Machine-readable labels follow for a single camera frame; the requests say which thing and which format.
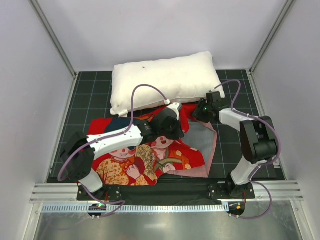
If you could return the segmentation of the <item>white pillow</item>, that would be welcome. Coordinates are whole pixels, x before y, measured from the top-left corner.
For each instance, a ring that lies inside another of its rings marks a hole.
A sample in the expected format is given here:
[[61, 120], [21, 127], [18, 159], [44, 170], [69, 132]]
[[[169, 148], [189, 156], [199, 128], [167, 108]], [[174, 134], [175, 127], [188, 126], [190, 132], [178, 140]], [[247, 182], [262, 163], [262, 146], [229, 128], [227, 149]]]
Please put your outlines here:
[[208, 92], [225, 92], [213, 57], [204, 51], [190, 56], [115, 65], [112, 71], [111, 115], [164, 105], [165, 99], [193, 103]]

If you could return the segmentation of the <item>red cartoon print pillowcase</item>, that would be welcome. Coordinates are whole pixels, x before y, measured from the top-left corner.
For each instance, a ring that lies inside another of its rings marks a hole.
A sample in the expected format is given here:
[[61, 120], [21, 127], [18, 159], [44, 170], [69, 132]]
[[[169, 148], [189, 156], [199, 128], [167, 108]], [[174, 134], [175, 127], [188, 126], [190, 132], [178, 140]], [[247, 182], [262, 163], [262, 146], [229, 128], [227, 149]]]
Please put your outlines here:
[[217, 133], [209, 123], [196, 120], [195, 103], [180, 111], [184, 137], [158, 137], [154, 142], [107, 153], [93, 162], [93, 170], [106, 185], [153, 186], [164, 174], [207, 178], [217, 146]]

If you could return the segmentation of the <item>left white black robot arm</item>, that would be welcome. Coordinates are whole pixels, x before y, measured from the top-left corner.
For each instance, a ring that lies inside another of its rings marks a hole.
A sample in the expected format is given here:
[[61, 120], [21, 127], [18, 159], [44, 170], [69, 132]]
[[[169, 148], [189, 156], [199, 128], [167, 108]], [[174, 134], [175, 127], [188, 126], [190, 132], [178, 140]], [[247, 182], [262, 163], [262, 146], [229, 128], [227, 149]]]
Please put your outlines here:
[[92, 168], [94, 161], [113, 151], [154, 142], [158, 137], [183, 138], [180, 109], [179, 103], [172, 103], [151, 121], [132, 118], [128, 126], [115, 131], [96, 135], [75, 133], [60, 154], [63, 166], [57, 179], [79, 182], [94, 200], [103, 199], [106, 188]]

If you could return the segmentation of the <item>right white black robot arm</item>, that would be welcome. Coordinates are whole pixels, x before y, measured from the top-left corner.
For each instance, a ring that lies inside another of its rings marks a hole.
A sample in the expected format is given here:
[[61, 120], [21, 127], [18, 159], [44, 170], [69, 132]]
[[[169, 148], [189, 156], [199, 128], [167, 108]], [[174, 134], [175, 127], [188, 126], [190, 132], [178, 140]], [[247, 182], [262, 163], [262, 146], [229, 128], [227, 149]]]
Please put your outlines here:
[[226, 105], [218, 91], [208, 92], [201, 98], [192, 116], [198, 121], [215, 121], [239, 132], [242, 157], [226, 178], [225, 192], [230, 198], [241, 198], [257, 171], [279, 153], [272, 119], [245, 114]]

